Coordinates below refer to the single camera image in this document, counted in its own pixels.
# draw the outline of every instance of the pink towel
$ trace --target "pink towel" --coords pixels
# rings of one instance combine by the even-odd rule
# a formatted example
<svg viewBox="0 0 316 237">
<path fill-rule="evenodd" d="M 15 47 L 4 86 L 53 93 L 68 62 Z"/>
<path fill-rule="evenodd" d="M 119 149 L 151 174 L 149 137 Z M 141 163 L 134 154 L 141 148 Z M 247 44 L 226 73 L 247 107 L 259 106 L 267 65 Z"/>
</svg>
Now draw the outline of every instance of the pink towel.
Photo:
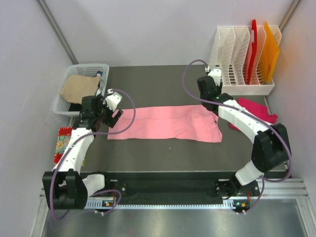
<svg viewBox="0 0 316 237">
<path fill-rule="evenodd" d="M 133 109 L 124 113 L 109 132 L 126 128 L 133 117 Z M 136 109 L 134 124 L 125 132 L 108 135 L 108 139 L 190 139 L 200 142 L 221 142 L 218 117 L 202 105 L 147 107 Z"/>
<path fill-rule="evenodd" d="M 277 122 L 277 115 L 269 115 L 268 113 L 268 107 L 258 104 L 256 102 L 253 102 L 251 100 L 247 100 L 244 98 L 239 98 L 238 103 L 245 107 L 249 112 L 251 112 L 253 115 L 257 116 L 258 118 L 262 119 L 263 121 L 275 124 Z M 234 125 L 230 123 L 231 128 L 238 130 Z"/>
</svg>

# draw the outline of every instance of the gray metal floor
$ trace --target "gray metal floor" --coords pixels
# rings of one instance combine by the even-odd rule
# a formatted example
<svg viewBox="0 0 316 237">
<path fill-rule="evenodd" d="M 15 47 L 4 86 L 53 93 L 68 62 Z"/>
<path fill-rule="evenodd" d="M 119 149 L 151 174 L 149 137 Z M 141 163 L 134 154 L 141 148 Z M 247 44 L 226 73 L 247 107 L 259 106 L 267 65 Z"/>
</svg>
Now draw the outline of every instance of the gray metal floor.
<svg viewBox="0 0 316 237">
<path fill-rule="evenodd" d="M 196 105 L 187 95 L 181 77 L 185 66 L 114 67 L 110 69 L 108 88 L 126 91 L 137 108 L 149 106 Z M 196 79 L 204 76 L 204 67 L 192 66 L 187 86 L 199 95 Z M 247 96 L 264 104 L 263 96 Z M 121 109 L 132 108 L 124 97 Z M 88 149 L 82 171 L 232 171 L 250 161 L 252 144 L 241 132 L 219 120 L 221 143 L 191 140 L 107 140 L 98 136 Z"/>
<path fill-rule="evenodd" d="M 67 218 L 80 212 L 71 211 Z M 261 200 L 246 216 L 232 210 L 116 210 L 104 217 L 85 213 L 57 232 L 49 218 L 42 237 L 307 237 L 296 200 Z"/>
</svg>

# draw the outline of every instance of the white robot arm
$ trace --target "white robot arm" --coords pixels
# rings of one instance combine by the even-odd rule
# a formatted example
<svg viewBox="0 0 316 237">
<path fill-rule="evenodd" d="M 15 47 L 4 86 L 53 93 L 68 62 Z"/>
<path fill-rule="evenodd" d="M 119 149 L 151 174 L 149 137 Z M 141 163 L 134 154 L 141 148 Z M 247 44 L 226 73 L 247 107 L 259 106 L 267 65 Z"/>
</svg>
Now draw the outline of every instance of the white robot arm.
<svg viewBox="0 0 316 237">
<path fill-rule="evenodd" d="M 260 119 L 255 120 L 244 114 L 244 112 L 246 112 L 254 116 L 240 106 L 232 96 L 221 93 L 222 83 L 220 69 L 213 69 L 207 76 L 197 79 L 197 84 L 201 99 L 228 105 L 230 108 L 205 102 L 202 102 L 202 105 L 209 111 L 217 114 L 220 118 L 227 120 L 237 127 L 253 144 L 251 161 L 242 169 L 238 170 L 230 179 L 229 190 L 238 193 L 238 190 L 242 186 L 253 182 L 258 177 L 288 160 L 283 145 L 270 129 L 260 123 Z M 282 124 L 272 125 L 268 122 L 266 124 L 272 126 L 286 142 L 287 146 L 290 147 L 286 128 Z"/>
<path fill-rule="evenodd" d="M 122 115 L 122 111 L 119 110 L 112 117 L 121 99 L 121 95 L 112 90 L 108 90 L 105 98 L 101 95 L 83 97 L 80 117 L 73 125 L 71 138 L 64 156 L 53 170 L 45 172 L 42 178 L 48 206 L 49 188 L 54 172 L 57 172 L 53 189 L 55 209 L 83 209 L 87 198 L 105 187 L 103 174 L 90 174 L 81 179 L 80 170 L 85 154 L 94 140 L 92 132 L 98 130 L 98 123 L 102 122 L 113 127 Z"/>
</svg>

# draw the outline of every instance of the white panel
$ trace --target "white panel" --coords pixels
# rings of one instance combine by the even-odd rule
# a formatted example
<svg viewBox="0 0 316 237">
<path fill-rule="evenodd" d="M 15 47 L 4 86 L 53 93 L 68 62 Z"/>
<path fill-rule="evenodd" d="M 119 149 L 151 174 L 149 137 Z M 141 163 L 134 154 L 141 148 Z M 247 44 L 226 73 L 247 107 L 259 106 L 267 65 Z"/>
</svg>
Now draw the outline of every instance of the white panel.
<svg viewBox="0 0 316 237">
<path fill-rule="evenodd" d="M 304 0 L 282 32 L 281 52 L 269 96 L 286 127 L 294 172 L 302 177 L 316 208 L 316 2 Z"/>
<path fill-rule="evenodd" d="M 209 59 L 217 26 L 278 25 L 292 0 L 46 0 L 80 63 Z"/>
<path fill-rule="evenodd" d="M 70 65 L 34 0 L 0 2 L 0 236 L 29 235 L 58 127 L 53 98 Z"/>
</svg>

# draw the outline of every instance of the white plastic basket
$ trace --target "white plastic basket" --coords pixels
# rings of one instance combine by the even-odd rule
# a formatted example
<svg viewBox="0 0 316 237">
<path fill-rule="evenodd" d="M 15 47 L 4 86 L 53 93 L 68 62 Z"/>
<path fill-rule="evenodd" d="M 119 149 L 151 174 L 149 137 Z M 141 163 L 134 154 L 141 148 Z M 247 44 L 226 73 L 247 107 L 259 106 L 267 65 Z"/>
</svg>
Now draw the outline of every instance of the white plastic basket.
<svg viewBox="0 0 316 237">
<path fill-rule="evenodd" d="M 278 26 L 270 26 L 270 29 L 279 44 L 281 32 Z M 258 49 L 254 62 L 255 70 L 251 75 L 250 85 L 246 85 L 243 78 L 243 66 L 250 41 L 249 27 L 217 27 L 209 66 L 211 68 L 221 68 L 223 93 L 230 95 L 268 95 L 272 91 L 275 86 L 273 80 L 269 84 L 263 84 L 257 71 L 265 39 L 264 29 L 259 26 Z"/>
<path fill-rule="evenodd" d="M 100 63 L 90 63 L 90 64 L 76 64 L 72 65 L 67 68 L 63 84 L 65 83 L 66 79 L 71 75 L 82 75 L 88 77 L 95 77 L 98 71 L 103 72 L 100 80 L 100 90 L 101 94 L 105 95 L 105 89 L 108 82 L 108 75 L 109 75 L 109 65 L 107 64 L 100 64 Z M 59 88 L 58 94 L 55 98 L 55 103 L 53 107 L 53 111 L 59 115 L 67 115 L 69 117 L 76 117 L 79 116 L 79 111 L 69 111 L 70 103 L 65 101 L 60 95 L 59 92 L 63 86 Z"/>
</svg>

